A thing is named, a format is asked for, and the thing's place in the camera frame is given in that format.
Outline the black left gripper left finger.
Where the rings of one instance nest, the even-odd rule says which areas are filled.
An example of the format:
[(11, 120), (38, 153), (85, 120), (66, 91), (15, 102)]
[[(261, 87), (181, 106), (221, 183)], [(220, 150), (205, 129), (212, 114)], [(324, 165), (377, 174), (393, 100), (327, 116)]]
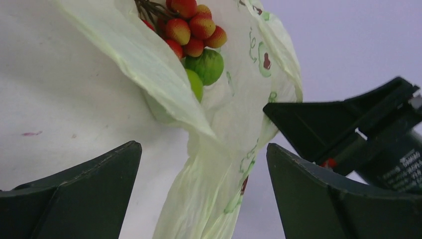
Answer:
[(129, 141), (74, 167), (1, 191), (1, 238), (118, 238), (141, 155), (141, 144)]

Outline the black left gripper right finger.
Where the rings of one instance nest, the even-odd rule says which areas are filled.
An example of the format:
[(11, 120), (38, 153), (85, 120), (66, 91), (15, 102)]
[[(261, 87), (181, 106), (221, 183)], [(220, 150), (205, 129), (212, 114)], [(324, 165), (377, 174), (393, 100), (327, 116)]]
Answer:
[(420, 195), (351, 180), (275, 143), (266, 158), (286, 238), (421, 238)]

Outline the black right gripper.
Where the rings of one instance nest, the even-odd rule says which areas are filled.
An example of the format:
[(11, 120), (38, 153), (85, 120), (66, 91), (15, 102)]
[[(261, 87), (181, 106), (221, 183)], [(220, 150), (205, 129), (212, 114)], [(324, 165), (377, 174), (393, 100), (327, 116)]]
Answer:
[(334, 102), (268, 103), (264, 114), (300, 157), (341, 175), (356, 172), (368, 184), (422, 192), (422, 105), (419, 86), (402, 77)]

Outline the light green plastic bag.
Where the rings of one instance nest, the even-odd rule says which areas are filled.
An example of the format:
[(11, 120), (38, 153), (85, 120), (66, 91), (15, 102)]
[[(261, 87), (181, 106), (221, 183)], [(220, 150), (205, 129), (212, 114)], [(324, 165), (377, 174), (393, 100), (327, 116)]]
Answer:
[(198, 102), (182, 63), (140, 22), (132, 0), (60, 0), (58, 8), (144, 90), (155, 118), (189, 134), (188, 159), (167, 193), (149, 239), (229, 239), (256, 154), (278, 133), (269, 102), (300, 102), (301, 73), (282, 22), (258, 0), (206, 0), (227, 32), (223, 74)]

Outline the red fake fruit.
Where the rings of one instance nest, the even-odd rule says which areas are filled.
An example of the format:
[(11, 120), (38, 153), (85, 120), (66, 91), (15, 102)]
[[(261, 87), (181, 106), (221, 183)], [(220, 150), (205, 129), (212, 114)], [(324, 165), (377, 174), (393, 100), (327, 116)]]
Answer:
[(205, 48), (217, 49), (227, 42), (210, 8), (196, 0), (136, 0), (138, 17), (157, 33), (179, 59), (200, 57)]

